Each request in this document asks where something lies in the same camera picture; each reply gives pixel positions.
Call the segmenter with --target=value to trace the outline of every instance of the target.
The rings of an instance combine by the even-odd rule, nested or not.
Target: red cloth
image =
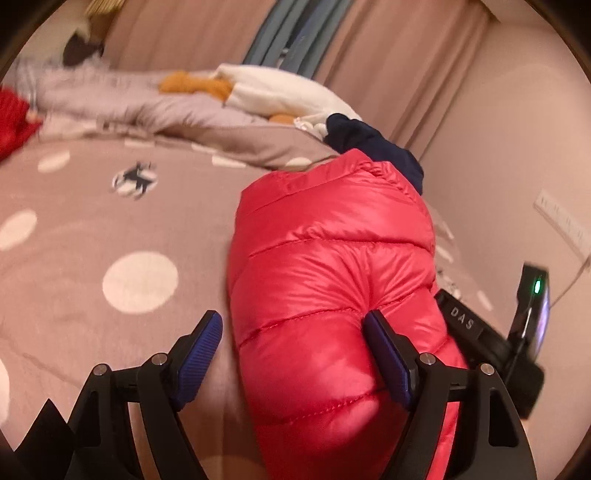
[[[228,286],[246,400],[271,479],[377,480],[406,416],[361,333],[380,309],[419,352],[465,367],[433,299],[433,225],[387,162],[358,150],[242,193]],[[443,478],[450,405],[429,479]]]
[[[0,160],[4,160],[37,131],[41,122],[27,122],[29,104],[14,92],[0,89]]]

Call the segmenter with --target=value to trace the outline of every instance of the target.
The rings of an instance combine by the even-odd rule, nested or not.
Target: white polka dot
[[[191,148],[193,150],[195,150],[195,152],[203,152],[203,153],[208,153],[210,155],[217,153],[217,150],[215,148],[206,147],[205,145],[200,145],[200,144],[194,143],[194,142],[191,143]]]
[[[103,278],[103,294],[120,312],[146,313],[163,305],[177,285],[177,267],[167,257],[134,252],[109,267]]]
[[[289,162],[287,162],[285,164],[285,168],[298,169],[309,167],[310,165],[312,165],[312,161],[309,158],[296,157],[292,158]]]
[[[486,308],[489,312],[492,312],[492,303],[488,299],[486,294],[482,290],[478,290],[478,292],[476,292],[476,296],[478,297],[478,300],[480,300],[480,303],[482,303],[482,306]]]
[[[453,257],[452,254],[450,252],[448,252],[447,250],[445,250],[443,247],[440,247],[439,245],[435,246],[435,251],[441,255],[445,260],[447,260],[449,263],[453,263]]]
[[[147,140],[138,140],[137,138],[126,138],[124,145],[129,148],[153,148],[155,142]]]
[[[246,164],[243,161],[231,160],[230,158],[212,156],[212,164],[216,167],[227,168],[245,168]]]
[[[126,181],[121,185],[118,185],[116,191],[122,197],[127,197],[127,195],[131,195],[132,193],[135,193],[137,190],[135,188],[135,183],[131,181]]]
[[[37,215],[26,209],[10,216],[0,226],[0,251],[5,252],[23,243],[33,233]]]
[[[70,162],[70,152],[63,151],[43,157],[37,165],[39,173],[51,173],[61,170]]]
[[[10,380],[6,367],[0,360],[0,426],[8,418],[8,407],[10,404]]]

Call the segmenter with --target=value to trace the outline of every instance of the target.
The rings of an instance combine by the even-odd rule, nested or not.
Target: white cable
[[[569,283],[569,286],[566,287],[564,289],[564,291],[560,295],[558,295],[558,297],[556,297],[556,299],[550,304],[550,308],[553,308],[562,299],[562,297],[564,297],[569,292],[569,290],[574,287],[574,285],[578,282],[578,280],[583,275],[584,271],[587,270],[589,267],[591,267],[591,255],[589,255],[587,257],[587,260],[585,260],[583,265],[581,265],[581,268],[579,268],[579,271],[574,276],[573,281],[571,283]]]

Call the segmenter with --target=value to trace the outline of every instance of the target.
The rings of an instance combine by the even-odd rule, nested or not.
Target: black device
[[[550,317],[548,271],[524,264],[517,310],[507,338],[448,292],[440,290],[436,300],[468,364],[491,364],[503,379],[519,416],[529,418],[544,385],[544,371],[535,360]]]

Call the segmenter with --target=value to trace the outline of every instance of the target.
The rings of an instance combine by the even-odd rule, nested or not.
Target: power strip
[[[582,260],[591,255],[591,236],[588,231],[552,195],[542,190],[534,208],[562,235]]]

